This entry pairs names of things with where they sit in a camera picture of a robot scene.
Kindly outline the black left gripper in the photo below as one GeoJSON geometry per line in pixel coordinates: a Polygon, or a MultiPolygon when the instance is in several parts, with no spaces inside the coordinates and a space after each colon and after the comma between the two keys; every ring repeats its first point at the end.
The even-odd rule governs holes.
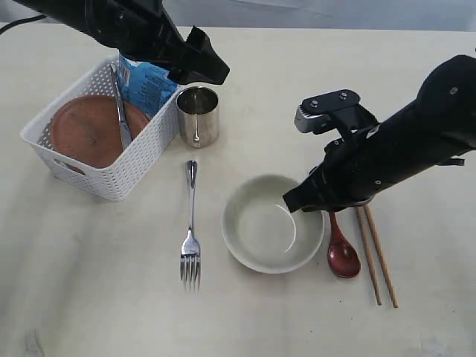
{"type": "Polygon", "coordinates": [[[83,33],[130,60],[169,69],[180,85],[222,85],[230,72],[202,29],[193,26],[184,41],[161,1],[78,1],[77,16],[83,33]]]}

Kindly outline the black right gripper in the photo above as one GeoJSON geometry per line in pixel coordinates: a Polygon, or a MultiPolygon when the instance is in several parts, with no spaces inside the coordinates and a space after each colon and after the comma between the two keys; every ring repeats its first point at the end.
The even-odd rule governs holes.
{"type": "Polygon", "coordinates": [[[340,211],[369,202],[382,176],[383,143],[380,122],[359,104],[360,129],[337,130],[340,138],[324,148],[324,159],[297,187],[283,195],[290,213],[298,210],[340,211]]]}

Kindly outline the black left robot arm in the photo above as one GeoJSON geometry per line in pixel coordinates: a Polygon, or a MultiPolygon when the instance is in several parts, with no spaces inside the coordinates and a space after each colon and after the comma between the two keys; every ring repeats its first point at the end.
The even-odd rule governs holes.
{"type": "Polygon", "coordinates": [[[183,39],[162,1],[20,1],[36,12],[84,33],[123,57],[169,71],[179,84],[222,85],[230,68],[196,26],[183,39]]]}

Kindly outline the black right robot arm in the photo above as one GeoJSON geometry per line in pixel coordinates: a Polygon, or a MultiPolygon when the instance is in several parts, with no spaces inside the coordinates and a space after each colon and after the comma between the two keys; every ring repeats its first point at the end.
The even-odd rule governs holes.
{"type": "Polygon", "coordinates": [[[457,55],[438,65],[416,98],[384,121],[349,89],[304,99],[299,132],[337,130],[323,161],[284,194],[290,212],[338,212],[373,197],[433,166],[462,166],[475,150],[475,58],[457,55]]]}

